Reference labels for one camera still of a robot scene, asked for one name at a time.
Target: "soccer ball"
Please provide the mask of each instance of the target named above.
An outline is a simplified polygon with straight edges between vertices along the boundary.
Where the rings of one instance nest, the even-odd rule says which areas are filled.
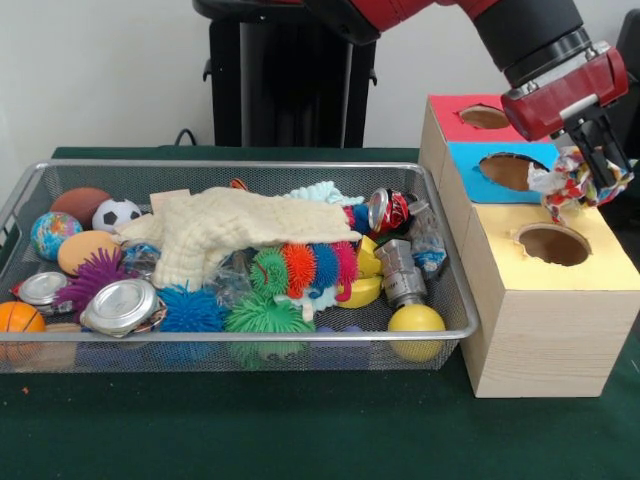
[[[129,223],[140,215],[142,213],[135,203],[129,200],[117,202],[109,199],[102,202],[93,215],[93,229],[115,233],[115,228],[118,225]]]

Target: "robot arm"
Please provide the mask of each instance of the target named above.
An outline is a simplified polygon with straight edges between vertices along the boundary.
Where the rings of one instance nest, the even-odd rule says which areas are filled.
[[[356,44],[436,0],[303,0],[328,25]],[[626,171],[605,107],[626,94],[627,72],[618,51],[592,43],[573,0],[438,0],[462,7],[494,63],[511,84],[502,104],[529,141],[568,133],[589,164],[596,186],[613,186],[607,160]]]

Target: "green table surface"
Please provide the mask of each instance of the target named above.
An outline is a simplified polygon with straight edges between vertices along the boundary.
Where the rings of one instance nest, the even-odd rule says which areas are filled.
[[[415,150],[68,149],[57,158],[415,161]],[[1,478],[640,478],[640,343],[597,399],[478,400],[439,372],[6,375]]]

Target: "wire mesh basket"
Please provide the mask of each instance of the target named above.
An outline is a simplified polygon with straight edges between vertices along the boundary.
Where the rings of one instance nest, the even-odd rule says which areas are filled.
[[[428,305],[443,317],[446,331],[388,332],[393,314],[384,296],[371,305],[316,314],[318,327],[336,333],[236,334],[152,332],[114,339],[98,333],[0,333],[0,373],[171,372],[243,370],[437,370],[459,341],[478,325],[473,297],[433,179],[414,164],[251,163],[212,161],[78,161],[40,163],[29,169],[0,213],[0,301],[31,275],[58,271],[30,245],[35,220],[63,192],[94,186],[149,210],[149,195],[188,188],[192,193],[243,179],[251,191],[282,195],[333,180],[344,195],[368,198],[379,187],[413,193],[430,202],[445,239],[448,259],[427,281]],[[71,316],[48,323],[72,321]],[[342,332],[358,326],[362,332]],[[406,358],[425,357],[414,362]]]

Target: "red soda can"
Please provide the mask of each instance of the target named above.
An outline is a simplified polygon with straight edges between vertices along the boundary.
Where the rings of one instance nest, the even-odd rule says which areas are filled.
[[[409,228],[409,203],[414,201],[410,195],[379,188],[369,201],[369,226],[376,233],[397,231],[405,232]]]

